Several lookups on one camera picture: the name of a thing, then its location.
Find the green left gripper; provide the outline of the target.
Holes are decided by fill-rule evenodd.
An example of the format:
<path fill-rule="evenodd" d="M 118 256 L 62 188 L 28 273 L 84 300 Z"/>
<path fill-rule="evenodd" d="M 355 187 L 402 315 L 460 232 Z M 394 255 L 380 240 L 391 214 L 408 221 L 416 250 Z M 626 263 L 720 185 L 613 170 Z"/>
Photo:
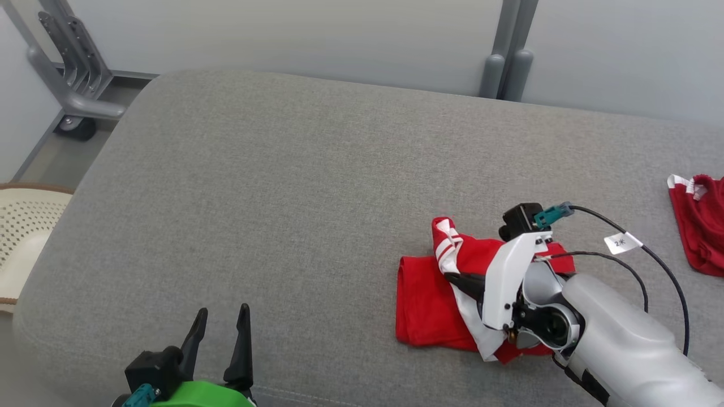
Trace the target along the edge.
<path fill-rule="evenodd" d="M 197 351 L 206 333 L 208 317 L 207 308 L 197 312 L 180 348 L 183 359 L 179 363 L 179 371 L 184 379 L 193 379 Z M 237 340 L 230 365 L 224 373 L 225 383 L 203 380 L 181 382 L 171 396 L 163 400 L 156 399 L 151 406 L 256 406 L 251 394 L 254 378 L 251 311 L 248 304 L 241 305 L 236 328 Z"/>

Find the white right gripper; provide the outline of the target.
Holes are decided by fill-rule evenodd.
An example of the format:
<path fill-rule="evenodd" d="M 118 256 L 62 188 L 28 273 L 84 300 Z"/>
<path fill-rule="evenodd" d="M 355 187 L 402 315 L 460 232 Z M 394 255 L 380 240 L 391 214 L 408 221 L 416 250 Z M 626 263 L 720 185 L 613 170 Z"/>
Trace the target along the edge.
<path fill-rule="evenodd" d="M 489 329 L 503 331 L 512 327 L 518 291 L 525 286 L 528 268 L 533 276 L 523 297 L 533 306 L 551 303 L 554 297 L 554 273 L 550 265 L 534 263 L 538 253 L 548 252 L 548 232 L 522 233 L 504 243 L 495 253 L 486 275 L 444 273 L 445 279 L 477 303 L 482 302 L 482 322 Z"/>

